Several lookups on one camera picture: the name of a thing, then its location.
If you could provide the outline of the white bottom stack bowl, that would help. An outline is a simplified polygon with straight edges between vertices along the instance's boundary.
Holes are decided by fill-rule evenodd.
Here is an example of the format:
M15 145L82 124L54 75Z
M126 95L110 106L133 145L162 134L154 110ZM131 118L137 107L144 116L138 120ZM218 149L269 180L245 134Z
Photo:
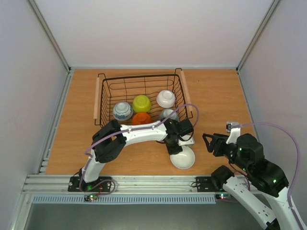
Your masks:
M186 146L182 146L182 151L180 153L170 156L172 164L181 170L191 168L195 163L195 159L193 150Z

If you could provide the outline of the dotted patterned white bowl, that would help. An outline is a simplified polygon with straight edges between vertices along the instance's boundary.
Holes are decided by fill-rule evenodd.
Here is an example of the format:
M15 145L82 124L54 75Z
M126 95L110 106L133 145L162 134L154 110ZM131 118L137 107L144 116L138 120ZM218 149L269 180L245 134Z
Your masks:
M159 120L162 120L162 119L167 118L168 116L170 116L170 119L172 119L172 120L177 120L177 121L179 121L178 113L177 113L177 112L174 112L174 110L171 109L171 108L166 108L166 109L164 109L164 110L159 114L158 119L159 119Z

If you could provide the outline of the orange rimmed stack bowl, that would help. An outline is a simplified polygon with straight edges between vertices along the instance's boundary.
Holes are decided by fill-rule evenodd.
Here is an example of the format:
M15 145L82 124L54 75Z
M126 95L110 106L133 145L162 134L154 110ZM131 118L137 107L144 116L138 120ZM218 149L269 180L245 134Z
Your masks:
M151 116L146 113L146 112L139 112L136 113L131 121L132 125L144 125L144 124L149 124L152 123L153 120L151 118Z

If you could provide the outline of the plain white bowl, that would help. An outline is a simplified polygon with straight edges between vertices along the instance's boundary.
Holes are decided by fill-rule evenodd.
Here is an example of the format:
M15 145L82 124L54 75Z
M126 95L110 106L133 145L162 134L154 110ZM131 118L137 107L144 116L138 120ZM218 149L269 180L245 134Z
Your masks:
M158 93L156 101L162 108L171 108L175 104L175 95L172 91L162 90Z

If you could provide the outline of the lime green bowl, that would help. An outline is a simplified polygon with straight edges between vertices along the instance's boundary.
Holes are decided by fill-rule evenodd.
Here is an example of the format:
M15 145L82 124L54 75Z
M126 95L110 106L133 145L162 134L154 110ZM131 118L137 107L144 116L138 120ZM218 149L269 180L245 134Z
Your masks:
M136 113L147 113L151 109L150 99L146 95L138 95L133 99L132 108Z

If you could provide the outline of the blue patterned plate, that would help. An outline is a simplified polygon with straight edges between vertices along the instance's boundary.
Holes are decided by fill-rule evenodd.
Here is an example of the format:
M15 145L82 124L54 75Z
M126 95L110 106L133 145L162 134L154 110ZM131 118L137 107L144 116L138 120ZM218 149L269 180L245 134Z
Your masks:
M126 121L133 115L133 109L127 102L118 102L113 108L113 117L118 121Z

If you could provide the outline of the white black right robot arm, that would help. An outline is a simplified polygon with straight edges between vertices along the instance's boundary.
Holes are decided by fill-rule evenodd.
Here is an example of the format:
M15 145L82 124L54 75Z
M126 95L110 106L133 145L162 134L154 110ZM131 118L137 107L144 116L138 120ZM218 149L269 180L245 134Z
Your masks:
M288 196L289 182L283 170L264 157L263 146L251 134L243 134L235 143L229 136L203 134L207 151L215 157L226 157L228 161L246 172L250 183L260 191L269 205L258 200L222 165L212 174L212 186L233 196L259 223L264 230L305 230L296 206Z

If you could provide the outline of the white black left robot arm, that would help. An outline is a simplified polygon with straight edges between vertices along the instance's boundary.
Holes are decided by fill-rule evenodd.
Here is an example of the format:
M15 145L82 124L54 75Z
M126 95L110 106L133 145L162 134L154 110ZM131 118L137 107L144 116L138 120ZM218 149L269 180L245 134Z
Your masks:
M181 170L191 168L196 160L191 149L194 127L188 119L181 122L164 118L145 125L121 125L112 120L95 135L91 146L85 151L88 161L81 169L80 186L91 191L103 167L115 160L122 150L129 145L147 141L163 142L172 164Z

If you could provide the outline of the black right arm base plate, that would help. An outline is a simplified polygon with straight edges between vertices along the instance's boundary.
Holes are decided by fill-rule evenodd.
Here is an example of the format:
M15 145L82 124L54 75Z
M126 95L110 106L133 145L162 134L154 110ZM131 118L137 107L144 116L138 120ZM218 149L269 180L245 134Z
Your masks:
M220 192L221 189L216 185L215 180L210 176L196 177L196 188L198 192Z

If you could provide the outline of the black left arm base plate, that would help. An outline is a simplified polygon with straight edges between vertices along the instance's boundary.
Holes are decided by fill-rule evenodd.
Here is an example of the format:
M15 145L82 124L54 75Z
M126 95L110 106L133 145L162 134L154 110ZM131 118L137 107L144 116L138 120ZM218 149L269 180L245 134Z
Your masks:
M81 190L79 188L80 179L81 179L80 176L73 176L70 178L69 185L68 185L68 192L107 193L107 192L110 192L111 190L111 185L112 185L111 177L99 176L98 179L93 182L90 182L90 183L82 182Z

